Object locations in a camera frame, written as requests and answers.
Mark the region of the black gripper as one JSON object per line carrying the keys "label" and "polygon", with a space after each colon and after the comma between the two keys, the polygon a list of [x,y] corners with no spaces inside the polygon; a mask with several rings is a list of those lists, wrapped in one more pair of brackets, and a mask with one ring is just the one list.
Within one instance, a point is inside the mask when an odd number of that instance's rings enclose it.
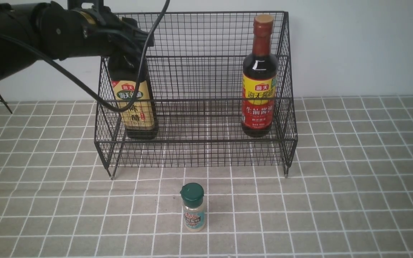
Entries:
{"label": "black gripper", "polygon": [[120,18],[103,0],[68,0],[68,12],[80,23],[80,50],[84,56],[108,57],[116,51],[140,57],[154,47],[154,34],[139,28],[133,18]]}

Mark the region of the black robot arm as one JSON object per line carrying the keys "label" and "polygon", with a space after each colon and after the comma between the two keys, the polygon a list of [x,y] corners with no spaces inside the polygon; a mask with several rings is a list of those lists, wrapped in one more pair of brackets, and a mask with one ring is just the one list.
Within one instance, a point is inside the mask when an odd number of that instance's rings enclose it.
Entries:
{"label": "black robot arm", "polygon": [[0,81],[41,60],[108,57],[123,52],[139,58],[154,36],[132,18],[119,18],[103,0],[31,4],[0,3]]}

